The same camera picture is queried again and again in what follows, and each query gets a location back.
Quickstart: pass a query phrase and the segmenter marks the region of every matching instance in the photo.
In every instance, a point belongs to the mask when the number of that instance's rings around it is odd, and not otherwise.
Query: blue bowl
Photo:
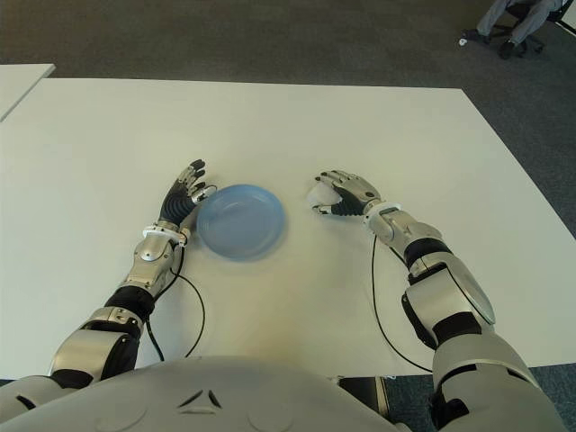
[[[250,184],[226,187],[202,203],[196,228],[204,244],[223,257],[262,257],[280,238],[284,211],[278,198]]]

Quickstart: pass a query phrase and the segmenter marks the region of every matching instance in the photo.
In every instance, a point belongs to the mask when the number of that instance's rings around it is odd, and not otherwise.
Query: wire
[[[158,299],[160,297],[162,297],[162,295],[168,291],[168,289],[170,289],[170,287],[172,285],[174,285],[174,282],[176,282],[176,279],[178,278],[178,275],[180,275],[180,272],[182,271],[182,265],[184,264],[184,254],[185,254],[185,249],[183,247],[180,248],[181,252],[180,252],[180,263],[178,263],[178,269],[176,270],[176,273],[174,273],[172,271],[172,269],[170,269],[170,273],[172,273],[172,275],[174,275],[174,278],[170,281],[170,283],[168,285],[166,285],[162,291],[160,291],[158,294],[156,294],[156,297],[154,297],[154,302],[157,302]]]
[[[184,356],[184,357],[188,357],[194,351],[194,349],[198,346],[198,343],[200,342],[200,339],[202,338],[202,334],[204,332],[204,326],[206,325],[206,308],[204,307],[204,300],[202,299],[202,296],[200,295],[198,288],[196,288],[194,286],[194,284],[192,282],[190,282],[188,280],[188,278],[186,278],[185,276],[182,276],[181,274],[179,274],[176,277],[179,277],[180,279],[184,279],[190,286],[192,286],[192,288],[196,291],[196,294],[198,295],[198,300],[200,300],[200,305],[202,306],[202,325],[200,326],[200,333],[198,333],[198,337],[194,341],[192,347]]]
[[[162,350],[160,349],[160,345],[156,341],[156,338],[154,337],[154,333],[152,333],[152,327],[150,326],[150,320],[149,319],[146,320],[146,330],[148,331],[148,337],[150,339],[150,342],[152,342],[154,349],[156,349],[156,352],[158,354],[158,358],[160,359],[161,362],[163,362],[164,361],[164,354],[162,354]]]
[[[184,264],[184,255],[185,255],[185,249],[182,247],[181,252],[180,252],[180,262],[178,263],[178,270],[176,270],[175,276],[168,283],[168,285],[166,285],[162,289],[162,291],[160,291],[158,294],[156,294],[156,297],[154,297],[154,303],[156,303],[156,301],[162,296],[162,294],[164,294],[166,291],[168,291],[168,289],[172,285],[174,285],[174,282],[176,282],[176,279],[178,278],[177,275],[180,275],[180,271],[182,270],[182,265]],[[164,361],[164,353],[162,353],[162,349],[160,348],[160,345],[158,344],[158,342],[156,341],[156,338],[154,337],[154,332],[152,331],[152,325],[150,324],[150,317],[148,317],[148,319],[146,319],[145,324],[146,324],[146,331],[148,332],[148,338],[150,339],[152,346],[156,350],[156,353],[158,354],[158,358],[160,359],[161,362],[163,362]]]
[[[174,278],[170,281],[170,283],[168,285],[166,285],[166,287],[164,287],[164,289],[161,292],[159,292],[157,294],[157,296],[154,298],[154,300],[155,300],[155,302],[157,302],[158,299],[160,297],[162,297],[162,295],[166,291],[168,291],[168,289],[170,289],[170,287],[172,287],[172,285],[174,285],[174,282],[178,278],[183,279],[187,284],[189,284],[194,289],[194,291],[196,292],[196,295],[198,295],[198,300],[200,300],[200,305],[202,306],[202,325],[200,327],[200,332],[198,333],[198,337],[194,341],[190,350],[184,356],[184,357],[188,357],[196,349],[196,347],[198,346],[198,343],[200,342],[200,339],[202,338],[202,335],[204,333],[204,327],[206,326],[206,307],[204,306],[204,300],[203,300],[202,296],[200,295],[198,288],[196,288],[196,286],[192,282],[190,282],[190,280],[188,278],[186,278],[185,276],[182,276],[180,274],[180,272],[182,271],[182,265],[184,263],[184,256],[185,256],[185,250],[182,248],[182,253],[180,254],[180,263],[178,264],[178,269],[176,270],[176,272],[174,272],[174,270],[172,270],[172,268],[170,268],[170,273],[172,275],[174,275]],[[146,330],[148,331],[148,337],[150,338],[150,342],[152,342],[154,349],[156,349],[156,352],[158,354],[158,358],[160,359],[161,362],[163,362],[164,361],[164,354],[162,353],[162,349],[160,349],[160,345],[158,344],[158,342],[156,341],[156,338],[154,337],[154,333],[152,332],[152,326],[150,324],[149,319],[146,320]]]
[[[428,369],[427,367],[420,366],[418,363],[414,363],[409,358],[407,358],[403,353],[401,353],[398,349],[396,349],[396,346],[394,346],[394,344],[388,339],[388,336],[386,336],[386,332],[384,331],[382,323],[380,322],[380,315],[378,315],[378,308],[376,308],[376,287],[375,287],[375,283],[374,283],[374,257],[376,256],[376,240],[377,239],[378,238],[376,236],[374,236],[374,242],[372,244],[371,273],[372,273],[372,302],[373,302],[373,307],[374,307],[374,315],[376,315],[376,322],[378,323],[378,327],[380,328],[380,332],[382,333],[382,336],[384,336],[384,339],[386,339],[386,342],[388,343],[390,348],[392,348],[398,356],[402,357],[404,360],[406,360],[411,365],[414,365],[417,368],[422,369],[423,371],[432,373],[432,370]]]

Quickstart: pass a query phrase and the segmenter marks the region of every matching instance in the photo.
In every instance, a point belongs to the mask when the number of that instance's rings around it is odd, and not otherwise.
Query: office chair
[[[550,12],[550,14],[548,15],[548,18],[546,18],[546,20],[549,21],[550,23],[559,22],[573,1],[574,0],[568,0],[566,2],[566,4],[563,5],[560,9],[558,9],[557,11]],[[528,14],[530,13],[530,4],[516,3],[516,4],[513,4],[512,6],[507,7],[506,12],[508,12],[509,14],[514,16],[517,19],[517,21],[514,23],[514,25],[512,27],[510,27],[508,25],[495,25],[494,28],[499,29],[501,31],[497,31],[497,32],[491,34],[490,35],[491,39],[509,36],[512,33],[512,31],[520,23],[522,23],[526,19],[526,17],[528,16]],[[524,54],[526,54],[526,52],[528,50],[528,45],[527,45],[528,41],[534,43],[534,45],[535,45],[534,51],[536,53],[540,54],[543,51],[545,44],[541,40],[539,40],[536,36],[533,36],[532,34],[530,34],[530,35],[528,35],[528,37],[526,37],[526,40],[524,40],[520,44],[521,51],[518,54],[520,57],[523,57]]]

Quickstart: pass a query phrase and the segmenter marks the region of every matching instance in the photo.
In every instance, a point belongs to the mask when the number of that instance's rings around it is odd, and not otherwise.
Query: black joint
[[[128,322],[124,324],[116,321],[102,321],[97,319],[94,321],[88,321],[82,327],[82,329],[128,333],[133,338],[140,339],[140,328],[138,327],[138,322],[135,319],[129,319]]]
[[[60,369],[49,378],[63,389],[84,389],[93,380],[90,373],[76,369]]]
[[[200,169],[200,168],[206,167],[206,164],[204,163],[203,160],[196,159],[192,164],[190,164],[190,167],[192,167],[194,169]]]
[[[434,340],[432,335],[428,333],[428,331],[418,318],[418,315],[416,315],[416,312],[414,311],[414,309],[412,309],[412,305],[410,304],[410,300],[408,300],[408,296],[406,295],[406,293],[402,295],[401,303],[402,308],[404,309],[404,313],[408,317],[410,324],[412,324],[412,327],[414,328],[414,331],[416,332],[416,336],[418,337],[418,339],[420,339],[422,343],[426,345],[428,348],[436,349],[437,348],[436,341]]]
[[[471,312],[457,312],[439,321],[432,329],[439,345],[456,336],[482,333],[480,324]]]
[[[469,413],[468,407],[460,399],[451,399],[446,402],[442,387],[438,387],[437,392],[430,398],[430,416],[438,430],[452,420],[459,419]]]
[[[467,364],[465,366],[456,367],[455,369],[453,369],[452,371],[450,371],[449,373],[447,373],[446,375],[444,375],[442,377],[442,380],[440,380],[438,387],[440,387],[442,384],[444,384],[446,381],[448,381],[453,376],[457,376],[457,375],[463,374],[465,372],[473,372],[475,370],[477,370],[476,364]]]
[[[21,394],[19,394],[18,396],[16,396],[16,400],[19,401],[24,407],[26,407],[26,409],[28,411],[33,410],[34,408],[36,408],[36,404],[34,402],[32,402],[30,399],[28,398],[24,398]]]
[[[406,250],[404,250],[406,267],[411,268],[418,259],[435,252],[452,253],[442,240],[436,238],[420,238],[413,241],[406,247]]]
[[[139,286],[123,286],[108,299],[104,306],[127,309],[146,321],[154,310],[154,297]]]
[[[408,282],[410,286],[412,286],[413,284],[417,284],[421,280],[426,279],[427,277],[435,273],[438,273],[439,271],[444,270],[445,268],[448,267],[446,266],[446,264],[442,263],[429,268],[426,272],[423,272],[422,274],[419,274],[416,277],[413,276],[412,274],[408,274]]]
[[[102,370],[101,380],[123,374],[134,369],[138,355],[139,342],[130,335],[123,335],[116,340]]]

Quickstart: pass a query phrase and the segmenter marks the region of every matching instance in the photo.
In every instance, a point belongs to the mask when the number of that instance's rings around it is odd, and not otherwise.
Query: white table
[[[371,236],[358,220],[312,213],[321,170],[369,179],[441,229],[529,365],[576,361],[576,242],[464,93],[455,89],[44,79],[2,132],[0,374],[44,374],[59,343],[131,267],[141,229],[180,170],[207,161],[220,187],[261,185],[287,227],[248,264],[196,240],[184,273],[207,303],[197,354],[248,355],[324,375],[417,374],[383,341],[371,310]],[[376,257],[383,325],[430,366],[400,297],[406,270]],[[178,284],[153,325],[167,358],[200,324]],[[138,365],[156,362],[142,338]]]
[[[0,122],[53,70],[54,65],[0,65]]]

